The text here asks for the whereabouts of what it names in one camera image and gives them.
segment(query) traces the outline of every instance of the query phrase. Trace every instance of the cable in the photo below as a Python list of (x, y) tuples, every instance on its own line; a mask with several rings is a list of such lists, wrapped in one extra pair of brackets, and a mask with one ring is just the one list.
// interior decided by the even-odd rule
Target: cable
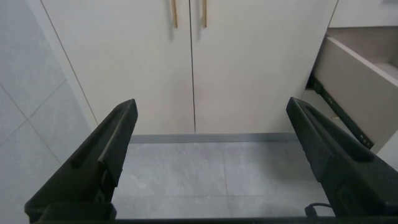
[(327, 203), (311, 203), (309, 206), (305, 207), (304, 211), (305, 211), (305, 215), (307, 216), (307, 218), (317, 218), (317, 211), (315, 210), (314, 206), (324, 206), (324, 207), (329, 207), (331, 208), (331, 206)]

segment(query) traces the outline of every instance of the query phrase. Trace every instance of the black plastic arm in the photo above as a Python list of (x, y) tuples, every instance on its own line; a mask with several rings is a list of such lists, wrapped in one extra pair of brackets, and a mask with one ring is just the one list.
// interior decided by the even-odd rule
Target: black plastic arm
[(398, 172), (308, 103), (286, 111), (337, 217), (398, 214)]
[(134, 100), (115, 107), (25, 204), (30, 222), (81, 220), (82, 217), (84, 220), (114, 219), (116, 210), (110, 201), (118, 186), (137, 117)]

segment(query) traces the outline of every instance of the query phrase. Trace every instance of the grout line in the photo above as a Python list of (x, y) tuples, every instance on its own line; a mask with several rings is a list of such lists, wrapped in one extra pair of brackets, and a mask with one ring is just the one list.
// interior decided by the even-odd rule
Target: grout line
[(230, 197), (275, 197), (278, 195), (282, 195), (282, 196), (292, 196), (292, 195), (299, 195), (299, 196), (326, 196), (326, 194), (320, 194), (320, 193), (309, 193), (309, 194), (303, 194), (303, 193), (295, 193), (295, 194), (256, 194), (256, 195), (118, 195), (118, 194), (114, 194), (114, 196), (117, 197), (138, 197), (138, 198), (195, 198), (195, 197), (201, 197), (201, 198), (205, 198), (205, 197), (226, 197), (226, 198), (230, 198)]
[(69, 60), (67, 51), (65, 50), (65, 48), (64, 48), (63, 45), (62, 45), (61, 39), (60, 39), (60, 37), (58, 36), (57, 30), (55, 29), (54, 24), (52, 23), (52, 20), (51, 20), (51, 18), (50, 18), (50, 15), (49, 15), (49, 13), (47, 12), (47, 9), (46, 9), (45, 6), (44, 6), (43, 0), (40, 0), (40, 2), (42, 3), (42, 6), (43, 6), (43, 8), (44, 8), (44, 11), (45, 11), (45, 13), (46, 13), (46, 15), (47, 15), (47, 17), (48, 17), (50, 23), (51, 23), (52, 29), (54, 30), (55, 35), (57, 36), (57, 39), (58, 39), (58, 41), (60, 42), (60, 45), (61, 45), (62, 50), (63, 50), (63, 53), (65, 54), (66, 58), (68, 59), (68, 63), (69, 63), (69, 65), (70, 65), (70, 68), (72, 69), (73, 74), (75, 75), (75, 78), (76, 78), (76, 80), (77, 80), (77, 83), (79, 84), (79, 87), (80, 87), (80, 89), (81, 89), (81, 92), (83, 93), (83, 96), (84, 96), (85, 99), (86, 99), (87, 105), (88, 105), (88, 107), (89, 107), (91, 113), (93, 114), (94, 120), (95, 120), (95, 122), (96, 122), (97, 125), (98, 125), (97, 118), (95, 117), (94, 112), (93, 112), (93, 109), (91, 108), (91, 105), (90, 105), (90, 103), (89, 103), (88, 100), (87, 100), (86, 93), (84, 92), (83, 88), (81, 87), (81, 84), (80, 84), (80, 81), (79, 81), (79, 79), (78, 79), (78, 77), (77, 77), (77, 75), (76, 75), (75, 69), (73, 68), (72, 63), (71, 63), (70, 60)]
[(8, 136), (1, 144), (0, 144), (0, 148), (1, 148), (1, 146), (25, 123), (27, 121), (27, 119), (25, 119), (25, 121), (24, 122), (22, 122), (22, 124), (20, 124), (19, 126), (18, 126), (18, 128), (16, 128), (11, 134), (10, 134), (10, 136)]
[(36, 113), (36, 111), (38, 110), (38, 109), (40, 109), (42, 106), (43, 106), (43, 104), (45, 103), (45, 102), (47, 102), (47, 100), (49, 100), (49, 98), (66, 82), (67, 80), (65, 79), (64, 81), (62, 81), (61, 82), (61, 84), (50, 94), (50, 96), (49, 97), (47, 97), (44, 101), (43, 101), (43, 103), (35, 110), (35, 111), (33, 111), (33, 113), (32, 114), (30, 114), (29, 115), (29, 117), (27, 117), (25, 114), (24, 114), (24, 116), (26, 117), (26, 119), (29, 119), (31, 116), (33, 116), (33, 114), (35, 114)]
[(229, 193), (228, 193), (228, 188), (227, 188), (227, 185), (226, 185), (226, 171), (225, 171), (225, 159), (224, 159), (224, 152), (223, 152), (223, 150), (222, 150), (222, 149), (220, 149), (220, 150), (221, 150), (221, 157), (223, 158), (224, 182), (225, 182), (225, 193), (226, 193), (226, 195), (227, 195), (227, 196), (229, 196)]
[[(49, 97), (47, 97), (44, 102), (29, 116), (29, 118), (36, 113), (36, 111), (42, 107), (42, 105), (63, 85), (63, 83), (66, 82), (66, 79), (61, 82), (61, 84), (50, 94)], [(18, 126), (18, 128), (16, 128), (5, 140), (4, 142), (2, 142), (0, 144), (0, 147), (14, 134), (14, 132), (16, 132), (25, 122), (28, 122), (30, 124), (30, 126), (33, 128), (33, 130), (35, 131), (35, 133), (39, 136), (40, 140), (43, 141), (44, 145), (47, 147), (47, 149), (53, 154), (53, 156), (55, 157), (55, 159), (58, 161), (58, 163), (60, 165), (61, 162), (59, 161), (58, 157), (55, 155), (55, 153), (51, 150), (51, 148), (47, 145), (47, 143), (44, 141), (43, 137), (39, 134), (39, 132), (37, 132), (37, 130), (35, 129), (35, 127), (32, 125), (32, 123), (30, 123), (29, 118), (24, 114), (24, 112), (22, 112), (22, 110), (19, 108), (19, 106), (16, 104), (16, 102), (14, 101), (14, 99), (12, 99), (11, 95), (6, 91), (6, 89), (0, 84), (0, 88), (2, 88), (4, 90), (4, 92), (8, 95), (8, 97), (11, 99), (11, 101), (15, 104), (15, 106), (18, 108), (18, 110), (21, 112), (21, 114), (23, 115), (23, 117), (25, 117), (24, 122), (22, 122), (21, 125)]]
[(192, 21), (191, 21), (191, 0), (189, 0), (189, 31), (191, 37), (191, 76), (192, 76), (192, 98), (193, 98), (193, 130), (197, 132), (197, 119), (195, 114), (195, 86), (193, 84), (193, 49), (192, 49)]
[(228, 209), (229, 215), (232, 217), (232, 208), (229, 203), (229, 193), (228, 193), (228, 187), (226, 184), (226, 171), (225, 171), (225, 159), (224, 159), (224, 150), (220, 149), (221, 151), (221, 158), (223, 158), (223, 168), (224, 168), (224, 183), (225, 183), (225, 194), (226, 194), (226, 207)]
[(39, 132), (37, 132), (37, 130), (35, 129), (35, 127), (33, 126), (32, 123), (30, 123), (29, 119), (26, 119), (26, 121), (32, 126), (33, 130), (35, 131), (35, 133), (39, 136), (40, 140), (43, 141), (44, 145), (47, 147), (47, 149), (51, 152), (51, 154), (54, 156), (54, 158), (57, 160), (57, 162), (62, 166), (61, 161), (58, 159), (58, 157), (55, 155), (55, 153), (53, 152), (53, 150), (51, 150), (51, 148), (49, 147), (49, 145), (47, 145), (47, 143), (44, 141), (43, 137), (39, 134)]
[(11, 95), (7, 92), (7, 90), (2, 86), (2, 84), (0, 84), (0, 88), (2, 88), (4, 90), (4, 92), (7, 94), (7, 96), (10, 98), (10, 100), (15, 104), (15, 106), (18, 108), (19, 112), (21, 112), (21, 114), (23, 115), (23, 117), (25, 117), (24, 122), (22, 122), (18, 128), (16, 128), (15, 130), (13, 130), (13, 132), (0, 144), (0, 147), (25, 123), (25, 121), (27, 121), (27, 117), (25, 116), (25, 114), (22, 112), (22, 110), (19, 108), (19, 106), (15, 103), (14, 99), (12, 99)]

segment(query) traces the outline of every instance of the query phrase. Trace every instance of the tiled floor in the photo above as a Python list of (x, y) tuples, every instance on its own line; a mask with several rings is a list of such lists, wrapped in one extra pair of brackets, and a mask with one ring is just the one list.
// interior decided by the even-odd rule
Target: tiled floor
[(117, 218), (296, 217), (313, 202), (328, 200), (297, 141), (130, 144), (113, 197)]

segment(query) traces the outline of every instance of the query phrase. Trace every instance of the gray floor tile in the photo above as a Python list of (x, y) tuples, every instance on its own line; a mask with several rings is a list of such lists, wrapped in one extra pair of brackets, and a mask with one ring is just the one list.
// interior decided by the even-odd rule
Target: gray floor tile
[(230, 217), (226, 196), (123, 197), (112, 203), (116, 218), (225, 218)]
[(25, 116), (19, 111), (15, 103), (12, 102), (2, 86), (0, 86), (0, 145), (25, 120)]
[(28, 223), (24, 205), (60, 167), (26, 121), (0, 147), (0, 222)]
[(226, 195), (220, 146), (130, 144), (116, 194)]
[[(321, 195), (230, 196), (232, 217), (304, 217), (310, 203), (328, 203)], [(331, 208), (315, 207), (319, 216), (334, 216)]]
[(226, 143), (223, 157), (228, 195), (323, 193), (298, 141)]
[(65, 162), (91, 133), (67, 82), (32, 114), (29, 121), (60, 162)]

